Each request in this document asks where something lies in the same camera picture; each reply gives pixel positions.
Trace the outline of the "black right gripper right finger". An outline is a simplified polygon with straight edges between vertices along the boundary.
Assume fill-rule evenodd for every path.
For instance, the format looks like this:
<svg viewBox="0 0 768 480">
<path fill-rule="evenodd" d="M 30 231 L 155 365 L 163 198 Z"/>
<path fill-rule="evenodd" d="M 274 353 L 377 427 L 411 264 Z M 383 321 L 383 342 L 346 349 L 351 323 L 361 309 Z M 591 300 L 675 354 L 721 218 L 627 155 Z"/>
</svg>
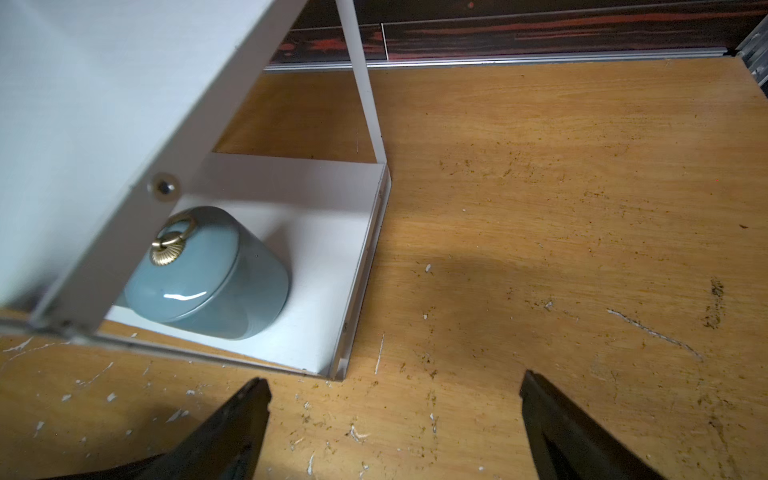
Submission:
<svg viewBox="0 0 768 480">
<path fill-rule="evenodd" d="M 525 372 L 522 417 L 540 479 L 660 479 L 662 476 L 546 377 Z"/>
</svg>

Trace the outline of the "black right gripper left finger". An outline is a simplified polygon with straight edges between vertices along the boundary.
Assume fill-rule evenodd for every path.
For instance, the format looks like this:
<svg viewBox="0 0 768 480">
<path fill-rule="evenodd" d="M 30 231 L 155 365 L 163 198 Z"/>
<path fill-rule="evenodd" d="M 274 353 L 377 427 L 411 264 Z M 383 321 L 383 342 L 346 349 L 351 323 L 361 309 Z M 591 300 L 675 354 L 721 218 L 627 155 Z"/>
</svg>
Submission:
<svg viewBox="0 0 768 480">
<path fill-rule="evenodd" d="M 268 382 L 243 385 L 176 448 L 72 479 L 252 479 L 262 450 L 272 399 Z"/>
</svg>

